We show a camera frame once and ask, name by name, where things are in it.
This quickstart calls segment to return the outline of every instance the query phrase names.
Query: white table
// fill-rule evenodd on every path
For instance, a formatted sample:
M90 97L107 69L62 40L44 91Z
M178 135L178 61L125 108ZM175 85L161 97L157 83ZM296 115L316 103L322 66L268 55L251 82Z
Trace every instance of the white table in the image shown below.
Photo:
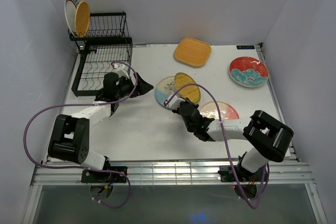
M240 118L264 110L278 118L267 85L249 89L236 84L228 73L230 62L241 56L258 58L256 50L237 50L236 46L212 46L207 63L192 68L173 58L176 45L133 49L132 67L148 83L156 86L163 78L177 72L189 74L218 101L232 105ZM75 65L76 72L79 58ZM75 97L69 87L66 103L91 103L94 97ZM200 106L211 101L202 91ZM72 114L83 107L66 107L63 114ZM242 156L252 148L248 141L229 140L232 157ZM202 142L187 132L182 118L163 108L154 97L154 90L141 97L122 102L116 113L97 124L90 132L90 148L112 161L178 161L188 159L227 158L224 142Z

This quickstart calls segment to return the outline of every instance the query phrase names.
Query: purple cable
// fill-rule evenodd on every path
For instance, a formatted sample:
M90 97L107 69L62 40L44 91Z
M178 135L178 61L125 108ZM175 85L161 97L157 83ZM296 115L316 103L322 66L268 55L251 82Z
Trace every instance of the purple cable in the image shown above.
M178 92L182 89L184 89L185 87L188 87L188 86L198 86L200 87L201 89L203 89L205 92L208 93L208 95L210 95L210 97L212 98L212 100L214 101L215 105L216 105L216 108L217 108L217 112L218 112L218 117L219 117L219 121L222 122L222 116L220 115L220 109L219 109L219 105L216 101L216 99L214 98L214 96L210 93L210 91L208 91L205 87L203 87L202 85L199 85L197 83L189 83L189 84L186 84L184 86L182 86L181 88L179 88L173 95L172 97L170 97L170 99L167 101L167 104L170 103L170 101L173 99L174 96L176 96L178 94ZM247 198L240 182L239 182L239 179L238 179L238 176L237 176L237 173L236 173L236 170L235 170L235 166L233 164L233 161L232 161L232 158L231 158L231 154L230 154L230 150L229 150L229 145L227 143L227 138L226 138L226 134L225 134L225 130L224 130L224 126L223 126L223 123L221 123L221 128L222 128L222 133L223 133L223 137L224 137L224 143L225 143L225 148L226 148L226 153L227 153L227 157L229 159L229 162L230 162L230 166L231 166L231 169L233 171L233 176L235 178L235 181L237 183L237 186L238 186L238 189L241 193L241 195L243 196L243 199L246 201L246 203L249 205L250 208L252 209L257 209L259 207L259 204L260 204L260 196L261 196L261 193L263 193L266 189L266 185L268 183L268 178L269 178L269 172L268 172L268 176L267 176L267 179L266 179L266 183L265 183L265 186L263 187L262 191L260 192L260 190L258 190L258 193L256 195L255 198L253 199L256 199L257 200L257 203L254 205L251 204L250 200ZM264 183L264 178L265 178L265 172L266 172L266 165L264 166L264 170L263 170L263 175L261 177L261 183L260 183L260 186L259 186L259 189L261 188L261 186L263 185Z
M120 63L120 64L124 64L126 65L128 68L130 68L133 73L135 74L136 71L131 67L131 65L127 64L126 62L124 61L120 61L120 60L116 60L116 61L113 61L112 63ZM103 106L103 105L109 105L109 104L115 104L115 103L119 103L119 102L123 102L125 101L126 99L128 99L129 97L131 97L131 95L134 93L135 89L137 88L137 84L138 84L138 76L135 74L135 84L134 84L134 87L132 89L132 91L130 92L130 94L118 101L114 101L114 102L106 102L106 103L100 103L99 105L100 106ZM29 158L29 160L31 162L33 162L35 165L39 166L39 167L43 167L43 168L49 168L49 169L67 169L67 168L79 168L79 169L85 169L85 167L83 166L78 166L78 165L69 165L69 166L50 166L50 165L44 165L44 164L40 164L39 162L37 162L36 160L33 159L33 157L31 156L31 154L29 153L29 150L28 150L28 147L27 147L27 133L28 133L28 129L31 125L31 123L33 122L33 120L38 117L39 115L41 115L43 112L47 111L47 110L51 110L51 109L55 109L55 108L60 108L60 107L70 107L70 106L93 106L92 103L83 103L83 104L80 104L80 103L72 103L72 104L60 104L60 105L54 105L54 106L50 106L50 107L47 107L43 110L40 110L39 112L37 112L35 115L33 115L33 117L28 121L26 127L25 127L25 131L23 133L23 147L25 149L25 153L27 155L27 157ZM121 172L117 172L117 171L114 171L114 170L97 170L97 169L90 169L94 172L98 172L98 173L115 173L115 174L119 174L121 176L124 176L128 182L128 194L127 194L127 197L125 199L125 201L118 205L118 206L113 206L109 203L105 203L103 201L101 201L103 204L111 207L111 208L120 208L122 207L123 205L125 205L128 201L128 199L130 198L130 194L131 194L131 182L130 180L128 179L128 177L124 174L124 173L121 173Z

